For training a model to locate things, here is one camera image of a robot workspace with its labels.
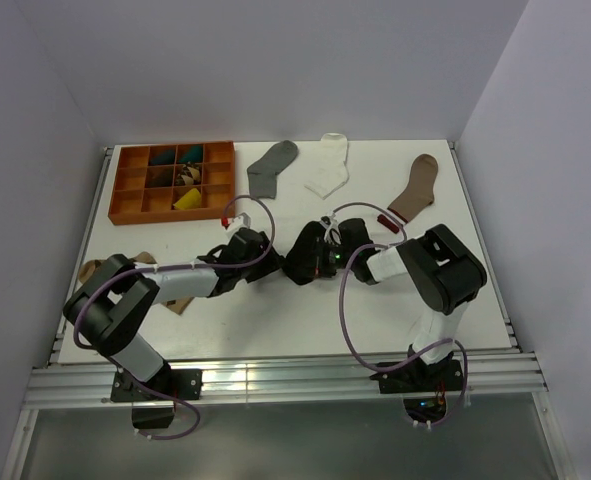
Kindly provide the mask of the black sock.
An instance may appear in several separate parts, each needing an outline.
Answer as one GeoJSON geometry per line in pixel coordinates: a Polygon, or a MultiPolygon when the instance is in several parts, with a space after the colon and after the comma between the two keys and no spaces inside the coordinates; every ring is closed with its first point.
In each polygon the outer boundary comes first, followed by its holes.
{"type": "Polygon", "coordinates": [[[324,231],[319,221],[308,222],[284,259],[283,272],[298,286],[309,284],[317,277],[319,244],[324,231]]]}

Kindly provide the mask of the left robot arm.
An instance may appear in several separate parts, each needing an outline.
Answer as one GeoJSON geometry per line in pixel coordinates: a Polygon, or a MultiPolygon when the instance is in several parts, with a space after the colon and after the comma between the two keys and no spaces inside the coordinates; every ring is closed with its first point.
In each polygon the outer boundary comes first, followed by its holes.
{"type": "Polygon", "coordinates": [[[184,297],[218,297],[242,280],[251,283],[279,270],[283,260],[265,233],[246,227],[187,264],[155,267],[114,254],[67,300],[63,316],[90,349],[134,378],[139,393],[158,399],[172,389],[172,374],[139,334],[151,307],[184,297]]]}

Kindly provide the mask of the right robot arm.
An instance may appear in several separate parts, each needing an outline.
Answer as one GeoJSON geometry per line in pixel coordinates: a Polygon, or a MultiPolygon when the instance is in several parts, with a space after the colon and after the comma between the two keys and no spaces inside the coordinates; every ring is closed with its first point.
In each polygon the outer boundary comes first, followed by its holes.
{"type": "Polygon", "coordinates": [[[440,363],[452,357],[456,333],[469,304],[487,283],[481,261],[444,224],[423,235],[390,245],[377,245],[358,218],[341,223],[329,217],[311,221],[306,239],[306,259],[312,262],[308,280],[342,273],[339,293],[340,326],[349,351],[356,354],[348,334],[345,288],[351,273],[372,286],[405,277],[423,302],[420,326],[409,345],[410,383],[427,390],[443,374],[440,363]]]}

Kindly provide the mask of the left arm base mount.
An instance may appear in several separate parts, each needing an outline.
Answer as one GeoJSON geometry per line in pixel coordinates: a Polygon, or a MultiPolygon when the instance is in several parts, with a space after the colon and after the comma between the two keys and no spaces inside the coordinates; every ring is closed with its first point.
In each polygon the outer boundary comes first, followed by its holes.
{"type": "Polygon", "coordinates": [[[140,382],[119,368],[114,375],[110,402],[131,404],[131,423],[139,434],[155,440],[182,438],[193,433],[201,421],[201,414],[191,401],[200,399],[202,377],[201,369],[163,367],[148,382],[140,382]],[[183,432],[164,433],[177,419],[180,409],[193,413],[193,424],[183,432]]]}

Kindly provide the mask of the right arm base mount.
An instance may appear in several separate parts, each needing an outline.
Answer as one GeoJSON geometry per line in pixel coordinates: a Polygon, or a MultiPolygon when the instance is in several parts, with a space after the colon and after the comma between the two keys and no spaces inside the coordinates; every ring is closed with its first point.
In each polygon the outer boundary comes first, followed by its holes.
{"type": "Polygon", "coordinates": [[[390,373],[373,373],[370,380],[377,381],[381,394],[455,392],[461,391],[467,380],[462,364],[449,353],[437,363],[427,365],[422,359],[390,373]]]}

